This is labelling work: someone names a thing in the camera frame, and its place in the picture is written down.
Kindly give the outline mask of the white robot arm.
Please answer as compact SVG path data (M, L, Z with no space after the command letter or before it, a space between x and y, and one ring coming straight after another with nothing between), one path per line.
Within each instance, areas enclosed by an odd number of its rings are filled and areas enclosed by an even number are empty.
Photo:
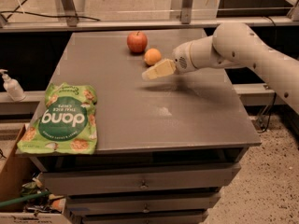
M203 68L247 67L299 113L299 61L267 46L245 23L222 23L213 35L183 43L142 73L145 80Z

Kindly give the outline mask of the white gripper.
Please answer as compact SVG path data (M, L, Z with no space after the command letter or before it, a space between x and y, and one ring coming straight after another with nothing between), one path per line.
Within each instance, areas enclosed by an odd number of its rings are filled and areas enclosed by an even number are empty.
M143 72L142 78L144 80L152 80L159 77L167 77L173 75L176 70L178 70L179 73L196 71L197 68L194 66L191 59L191 47L192 41L179 45L172 53L174 61L170 59L160 60Z

